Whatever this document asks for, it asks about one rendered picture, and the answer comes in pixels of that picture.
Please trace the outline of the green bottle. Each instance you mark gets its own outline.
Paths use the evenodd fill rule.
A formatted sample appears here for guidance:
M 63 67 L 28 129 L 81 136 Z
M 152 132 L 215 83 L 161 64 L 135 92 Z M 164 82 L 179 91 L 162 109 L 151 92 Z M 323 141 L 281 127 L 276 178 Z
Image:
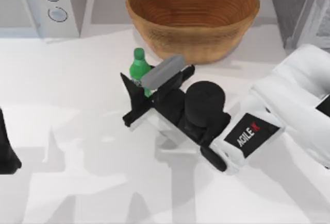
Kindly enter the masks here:
M 134 60 L 129 68 L 130 79 L 138 86 L 142 87 L 141 78 L 151 70 L 151 66 L 145 59 L 145 51 L 141 47 L 134 49 Z

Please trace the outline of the brown woven basket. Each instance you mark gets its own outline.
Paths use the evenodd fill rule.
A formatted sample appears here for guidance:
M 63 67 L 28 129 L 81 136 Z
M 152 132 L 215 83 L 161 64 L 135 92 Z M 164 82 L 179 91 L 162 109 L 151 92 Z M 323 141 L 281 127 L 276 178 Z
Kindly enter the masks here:
M 126 0 L 137 32 L 160 59 L 181 54 L 191 64 L 221 60 L 243 38 L 260 0 Z

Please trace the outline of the small microwave knob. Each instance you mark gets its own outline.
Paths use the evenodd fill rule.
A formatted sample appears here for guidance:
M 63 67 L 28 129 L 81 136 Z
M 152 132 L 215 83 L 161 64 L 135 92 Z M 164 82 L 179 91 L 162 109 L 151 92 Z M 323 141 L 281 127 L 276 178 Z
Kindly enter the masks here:
M 68 13 L 61 7 L 53 7 L 47 11 L 48 17 L 57 23 L 65 22 L 68 19 Z

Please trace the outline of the grey cabinet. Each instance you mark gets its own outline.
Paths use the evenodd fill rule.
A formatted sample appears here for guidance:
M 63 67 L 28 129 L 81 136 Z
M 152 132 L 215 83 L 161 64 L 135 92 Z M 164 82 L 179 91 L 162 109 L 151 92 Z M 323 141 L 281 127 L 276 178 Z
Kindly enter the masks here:
M 330 0 L 272 0 L 284 49 L 312 44 L 330 53 Z

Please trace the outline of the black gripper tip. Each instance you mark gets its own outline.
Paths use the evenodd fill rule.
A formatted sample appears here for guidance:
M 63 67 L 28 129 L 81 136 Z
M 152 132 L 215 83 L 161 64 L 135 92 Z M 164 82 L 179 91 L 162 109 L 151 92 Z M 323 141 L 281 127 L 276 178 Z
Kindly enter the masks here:
M 3 111 L 0 108 L 0 175 L 13 175 L 21 167 L 22 162 L 9 142 Z

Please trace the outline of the pale microwave oven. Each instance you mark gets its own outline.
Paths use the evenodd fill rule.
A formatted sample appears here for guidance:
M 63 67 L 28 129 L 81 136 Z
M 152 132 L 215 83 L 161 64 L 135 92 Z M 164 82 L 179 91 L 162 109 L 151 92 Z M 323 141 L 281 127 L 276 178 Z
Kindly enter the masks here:
M 61 7 L 68 13 L 65 22 L 52 21 L 47 11 Z M 78 38 L 78 24 L 71 0 L 0 0 L 0 38 L 38 38 L 45 42 Z

